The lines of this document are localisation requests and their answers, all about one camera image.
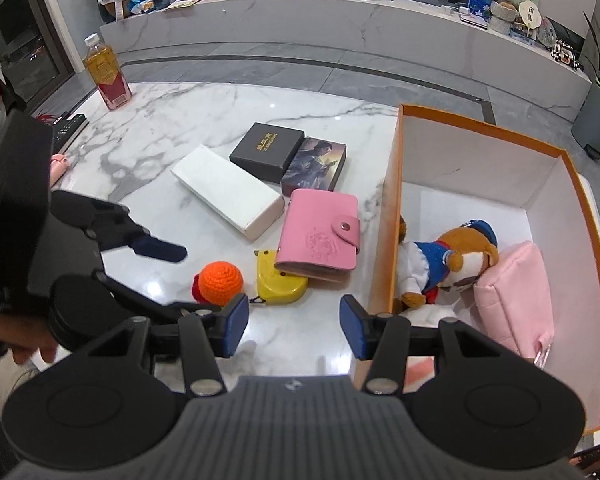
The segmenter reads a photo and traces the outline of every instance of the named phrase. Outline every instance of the human hand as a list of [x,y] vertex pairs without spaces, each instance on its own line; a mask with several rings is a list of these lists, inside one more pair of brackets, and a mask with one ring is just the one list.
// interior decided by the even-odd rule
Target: human hand
[[58,350],[46,320],[39,317],[0,314],[0,341],[11,348],[13,361],[18,365],[24,364],[38,349],[42,359],[52,363]]

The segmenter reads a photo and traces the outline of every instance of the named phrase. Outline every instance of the black box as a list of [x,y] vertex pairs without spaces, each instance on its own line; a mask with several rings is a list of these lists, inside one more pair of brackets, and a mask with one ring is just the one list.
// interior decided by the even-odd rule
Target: black box
[[303,140],[301,130],[254,123],[229,160],[260,180],[279,184]]

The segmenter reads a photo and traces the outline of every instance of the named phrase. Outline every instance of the orange box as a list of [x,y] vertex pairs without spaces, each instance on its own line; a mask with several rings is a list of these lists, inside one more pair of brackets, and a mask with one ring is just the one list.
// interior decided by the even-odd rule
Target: orange box
[[[485,219],[499,248],[533,240],[550,282],[555,336],[545,371],[582,401],[600,430],[600,219],[589,184],[562,149],[431,108],[403,105],[382,194],[367,309],[394,312],[398,219],[409,240],[433,240]],[[360,384],[368,369],[356,367]]]

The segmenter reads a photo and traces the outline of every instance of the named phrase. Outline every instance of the white box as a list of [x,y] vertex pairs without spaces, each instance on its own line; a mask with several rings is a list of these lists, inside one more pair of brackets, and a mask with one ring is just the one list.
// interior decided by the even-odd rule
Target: white box
[[280,193],[202,144],[171,173],[250,242],[285,210]]

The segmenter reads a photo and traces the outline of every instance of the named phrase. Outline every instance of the pink pouch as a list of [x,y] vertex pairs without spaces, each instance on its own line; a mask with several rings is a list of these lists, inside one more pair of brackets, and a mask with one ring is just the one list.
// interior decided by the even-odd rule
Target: pink pouch
[[487,335],[525,359],[548,352],[554,337],[551,292],[540,249],[522,242],[474,285],[475,304]]
[[298,276],[342,282],[360,250],[358,199],[320,189],[296,189],[282,226],[275,267]]

